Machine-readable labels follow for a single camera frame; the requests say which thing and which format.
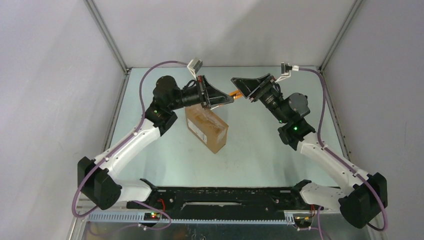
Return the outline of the brown cardboard express box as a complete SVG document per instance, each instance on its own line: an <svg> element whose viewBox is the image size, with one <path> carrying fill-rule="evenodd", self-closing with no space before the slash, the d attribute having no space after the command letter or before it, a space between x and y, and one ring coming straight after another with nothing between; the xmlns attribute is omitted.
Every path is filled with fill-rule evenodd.
<svg viewBox="0 0 424 240"><path fill-rule="evenodd" d="M185 107L187 128L213 153L227 143L229 125L210 109L200 104Z"/></svg>

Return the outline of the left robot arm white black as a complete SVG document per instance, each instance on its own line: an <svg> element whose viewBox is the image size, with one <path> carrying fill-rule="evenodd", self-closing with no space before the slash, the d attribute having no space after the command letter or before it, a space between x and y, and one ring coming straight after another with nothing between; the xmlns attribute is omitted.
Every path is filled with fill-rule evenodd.
<svg viewBox="0 0 424 240"><path fill-rule="evenodd" d="M160 77L152 91L150 106L140 122L114 146L90 159L77 163L78 190L101 210L118 202L139 201L145 208L153 208L158 194L145 180L120 180L125 166L145 147L162 137L177 120L176 110L200 105L204 109L234 102L234 97L212 86L205 76L191 80L192 86L179 88L176 80Z"/></svg>

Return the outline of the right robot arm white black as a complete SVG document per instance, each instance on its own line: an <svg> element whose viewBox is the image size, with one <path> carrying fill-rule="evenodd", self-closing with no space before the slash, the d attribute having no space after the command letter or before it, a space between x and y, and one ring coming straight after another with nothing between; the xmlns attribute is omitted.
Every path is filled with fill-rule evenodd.
<svg viewBox="0 0 424 240"><path fill-rule="evenodd" d="M315 161L335 181L336 187L318 185L310 180L292 189L291 204L297 209L308 205L339 211L353 227L362 229L388 206L386 178L370 174L346 158L337 155L308 124L308 97L295 92L284 97L275 88L273 75L259 78L234 77L231 82L252 103L260 101L283 126L278 128L281 141L296 152Z"/></svg>

